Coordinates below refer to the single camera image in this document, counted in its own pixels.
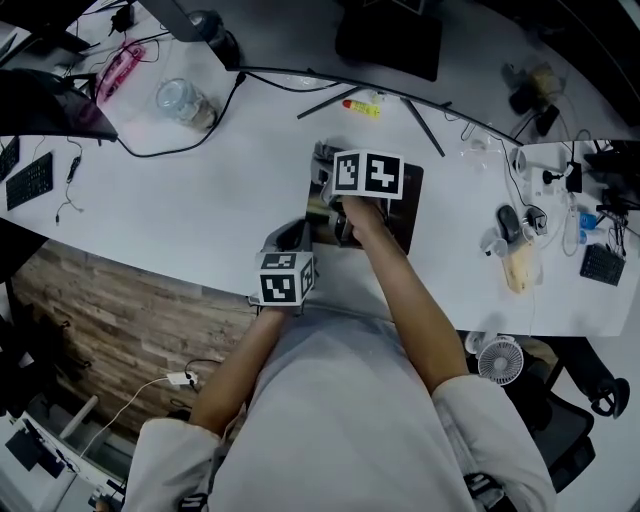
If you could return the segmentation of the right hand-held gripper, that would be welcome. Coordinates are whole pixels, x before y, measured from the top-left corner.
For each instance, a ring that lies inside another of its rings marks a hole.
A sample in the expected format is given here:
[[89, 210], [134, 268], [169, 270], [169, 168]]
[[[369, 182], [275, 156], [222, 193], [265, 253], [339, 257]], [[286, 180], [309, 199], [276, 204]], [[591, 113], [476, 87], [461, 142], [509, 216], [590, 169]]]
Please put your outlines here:
[[353, 226], [347, 220], [342, 198], [357, 196], [377, 203], [388, 227], [392, 201], [401, 200], [404, 158], [373, 150], [327, 148], [325, 167], [312, 170], [312, 192], [326, 206], [327, 222], [322, 242], [338, 247], [359, 247]]

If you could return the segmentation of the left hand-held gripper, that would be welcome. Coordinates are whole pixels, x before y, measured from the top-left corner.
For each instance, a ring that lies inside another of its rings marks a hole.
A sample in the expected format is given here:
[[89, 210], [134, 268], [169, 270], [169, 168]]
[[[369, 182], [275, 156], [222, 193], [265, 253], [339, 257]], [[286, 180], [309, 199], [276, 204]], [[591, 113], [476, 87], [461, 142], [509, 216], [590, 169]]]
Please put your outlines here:
[[[311, 249], [311, 224], [291, 221], [270, 233], [264, 249]], [[315, 257], [312, 251], [260, 251], [255, 259], [257, 291], [248, 297], [259, 307], [301, 308], [315, 287]]]

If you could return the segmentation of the person's right hand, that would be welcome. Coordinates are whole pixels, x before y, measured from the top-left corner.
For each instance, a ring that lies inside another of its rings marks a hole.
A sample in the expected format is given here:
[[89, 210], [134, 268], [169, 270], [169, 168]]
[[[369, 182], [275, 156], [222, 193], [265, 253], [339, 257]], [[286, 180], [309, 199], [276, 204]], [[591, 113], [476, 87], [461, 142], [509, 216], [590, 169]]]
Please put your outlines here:
[[391, 233], [376, 203], [357, 196], [344, 196], [342, 205], [346, 218], [353, 226], [354, 237], [363, 247], [383, 239], [391, 239]]

